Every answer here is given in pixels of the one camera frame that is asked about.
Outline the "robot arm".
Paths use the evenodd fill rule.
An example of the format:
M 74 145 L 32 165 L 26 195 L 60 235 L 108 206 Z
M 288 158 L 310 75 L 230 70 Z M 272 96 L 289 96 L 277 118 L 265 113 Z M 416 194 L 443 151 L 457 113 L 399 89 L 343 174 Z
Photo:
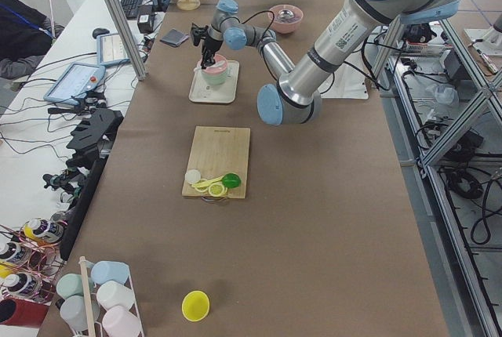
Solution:
M 191 40 L 202 48 L 202 67 L 215 63 L 222 45 L 233 50 L 257 48 L 275 84 L 257 96 L 261 120 L 269 125 L 303 124 L 321 110 L 318 88 L 371 34 L 395 18 L 403 24 L 422 24 L 453 16 L 460 0 L 344 0 L 341 11 L 298 63 L 293 63 L 270 29 L 243 24 L 235 0 L 219 0 L 210 25 L 192 25 Z

